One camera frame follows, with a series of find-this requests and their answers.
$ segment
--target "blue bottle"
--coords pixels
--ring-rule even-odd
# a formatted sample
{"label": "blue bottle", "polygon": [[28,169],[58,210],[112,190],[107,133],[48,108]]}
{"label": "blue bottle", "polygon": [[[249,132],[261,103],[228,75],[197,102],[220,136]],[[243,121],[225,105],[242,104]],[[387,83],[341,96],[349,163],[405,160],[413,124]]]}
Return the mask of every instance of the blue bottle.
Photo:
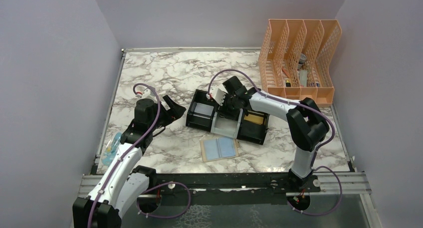
{"label": "blue bottle", "polygon": [[122,133],[116,133],[115,137],[113,138],[113,141],[108,144],[106,151],[104,151],[104,158],[101,160],[104,166],[110,166],[110,164],[112,164],[112,161],[116,156],[116,152],[120,144],[121,136]]}

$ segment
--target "white marble tabletop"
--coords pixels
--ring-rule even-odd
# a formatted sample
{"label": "white marble tabletop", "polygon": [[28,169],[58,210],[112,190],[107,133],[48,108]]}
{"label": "white marble tabletop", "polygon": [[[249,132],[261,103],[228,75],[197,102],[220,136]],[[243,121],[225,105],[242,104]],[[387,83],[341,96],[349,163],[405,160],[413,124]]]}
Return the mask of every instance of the white marble tabletop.
{"label": "white marble tabletop", "polygon": [[[138,100],[132,92],[135,83],[147,83],[156,88],[160,97],[167,94],[188,109],[195,90],[206,90],[211,77],[222,69],[241,70],[260,87],[258,55],[258,51],[127,53],[103,147],[116,132],[125,131],[133,119]],[[242,75],[234,72],[221,74],[215,82],[222,83],[233,75],[238,75],[247,88],[251,87]],[[321,110],[333,121],[330,108]],[[234,173],[286,172],[293,163],[295,144],[288,124],[276,117],[269,119],[264,145],[239,141],[239,157],[207,163],[202,161],[200,140],[210,133],[186,127],[185,120],[186,113],[155,137],[137,165],[155,168],[158,173]],[[315,165],[335,171],[349,170],[338,131],[335,139],[320,149]],[[100,161],[97,173],[103,174],[107,168]]]}

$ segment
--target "white wall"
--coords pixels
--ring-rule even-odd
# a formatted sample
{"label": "white wall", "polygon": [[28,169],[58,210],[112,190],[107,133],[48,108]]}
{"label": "white wall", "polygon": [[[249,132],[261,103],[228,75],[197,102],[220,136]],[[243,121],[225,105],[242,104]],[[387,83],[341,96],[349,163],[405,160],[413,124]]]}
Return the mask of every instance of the white wall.
{"label": "white wall", "polygon": [[386,228],[421,227],[423,0],[346,0],[331,64],[347,149]]}
{"label": "white wall", "polygon": [[120,56],[95,0],[0,0],[0,227],[69,227]]}
{"label": "white wall", "polygon": [[96,0],[124,48],[261,46],[269,18],[334,18],[344,0]]}

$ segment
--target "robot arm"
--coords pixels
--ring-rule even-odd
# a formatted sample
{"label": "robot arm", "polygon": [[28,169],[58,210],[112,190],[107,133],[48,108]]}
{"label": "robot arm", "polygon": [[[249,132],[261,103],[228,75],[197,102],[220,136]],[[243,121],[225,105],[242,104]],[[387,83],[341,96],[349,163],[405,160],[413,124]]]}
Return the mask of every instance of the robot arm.
{"label": "robot arm", "polygon": [[[141,173],[131,174],[131,171],[153,140],[153,131],[181,118],[186,110],[167,95],[163,99],[170,109],[166,110],[150,92],[146,89],[137,101],[135,117],[122,134],[121,144],[109,169],[87,198],[77,198],[74,202],[72,210],[75,228],[120,227],[121,218],[129,206],[139,194],[149,188],[149,177]],[[154,124],[158,106],[161,106],[159,118],[150,132],[145,134]],[[143,135],[144,138],[134,147]],[[94,204],[94,213],[91,214],[92,220],[88,225]]]}
{"label": "robot arm", "polygon": [[288,122],[292,140],[297,145],[289,179],[293,187],[302,189],[313,172],[316,146],[329,131],[329,125],[323,117],[304,108],[306,106],[320,111],[316,103],[310,98],[291,100],[263,91],[257,92],[254,88],[247,90],[236,76],[225,81],[223,86],[227,93],[219,88],[210,93],[220,106],[228,110],[244,109],[246,113],[248,110],[264,112]]}

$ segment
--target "orange plastic rack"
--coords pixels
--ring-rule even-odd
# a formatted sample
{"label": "orange plastic rack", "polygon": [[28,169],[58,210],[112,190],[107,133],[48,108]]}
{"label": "orange plastic rack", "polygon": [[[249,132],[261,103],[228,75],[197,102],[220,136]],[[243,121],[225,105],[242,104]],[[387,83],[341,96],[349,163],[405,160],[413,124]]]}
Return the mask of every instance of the orange plastic rack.
{"label": "orange plastic rack", "polygon": [[[310,97],[319,107],[332,104],[334,87],[329,64],[341,38],[337,20],[270,19],[258,64],[261,85],[270,94],[302,100]],[[307,86],[301,87],[297,65],[307,70]],[[289,80],[291,87],[286,86]]]}

